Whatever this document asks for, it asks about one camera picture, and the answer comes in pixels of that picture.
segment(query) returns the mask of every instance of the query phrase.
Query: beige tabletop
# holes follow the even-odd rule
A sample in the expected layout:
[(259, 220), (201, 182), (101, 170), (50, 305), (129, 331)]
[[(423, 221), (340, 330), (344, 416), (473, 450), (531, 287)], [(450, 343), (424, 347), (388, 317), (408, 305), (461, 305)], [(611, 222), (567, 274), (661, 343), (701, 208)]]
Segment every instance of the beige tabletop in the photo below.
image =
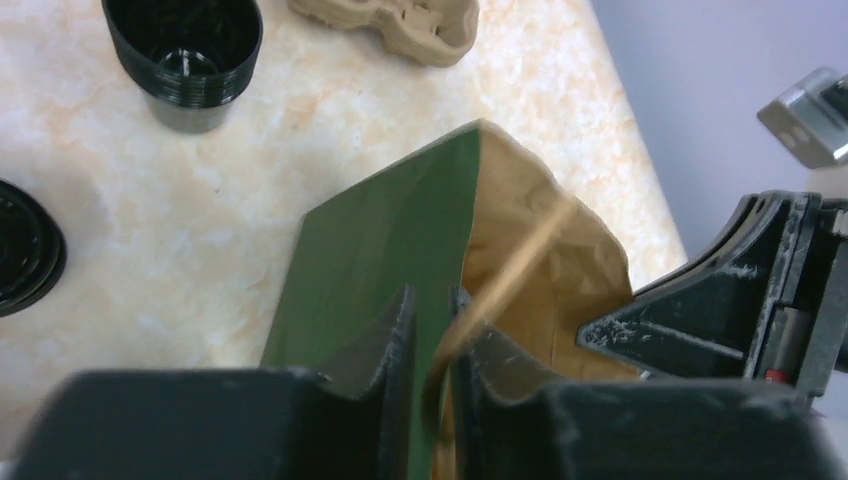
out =
[(476, 118), (606, 220), (635, 287), (683, 262), (587, 1), (483, 0), (476, 46), (447, 70), (259, 3), (255, 77), (194, 136), (151, 116), (98, 0), (0, 3), (0, 178), (70, 249), (56, 289), (0, 319), (0, 458), (76, 371), (256, 365), (300, 217)]

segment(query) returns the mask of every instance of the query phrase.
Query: green paper bag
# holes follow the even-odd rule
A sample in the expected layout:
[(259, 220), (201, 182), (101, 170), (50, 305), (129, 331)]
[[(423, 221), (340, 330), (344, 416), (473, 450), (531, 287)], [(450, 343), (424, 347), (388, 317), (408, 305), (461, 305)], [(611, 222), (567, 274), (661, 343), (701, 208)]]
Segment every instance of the green paper bag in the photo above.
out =
[[(450, 288), (463, 285), (473, 296), (563, 195), (541, 161), (485, 121), (354, 185), (304, 218), (262, 366), (318, 368), (411, 285), (417, 345), (408, 478), (429, 479), (431, 461), (447, 465), (433, 470), (450, 478), (451, 459), (431, 458), (418, 420), (429, 362), (451, 321)], [(636, 378), (635, 369), (574, 345), (580, 324), (632, 299), (621, 246), (579, 205), (496, 325), (564, 375)]]

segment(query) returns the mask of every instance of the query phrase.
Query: black plastic lid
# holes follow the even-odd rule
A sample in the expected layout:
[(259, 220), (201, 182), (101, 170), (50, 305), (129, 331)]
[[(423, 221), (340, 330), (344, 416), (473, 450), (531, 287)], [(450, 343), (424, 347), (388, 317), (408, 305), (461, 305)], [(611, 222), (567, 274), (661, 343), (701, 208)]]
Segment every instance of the black plastic lid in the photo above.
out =
[(217, 107), (253, 77), (262, 43), (254, 0), (103, 0), (103, 12), (121, 65), (156, 98)]
[(59, 227), (29, 195), (0, 180), (0, 317), (40, 300), (59, 281), (67, 248)]

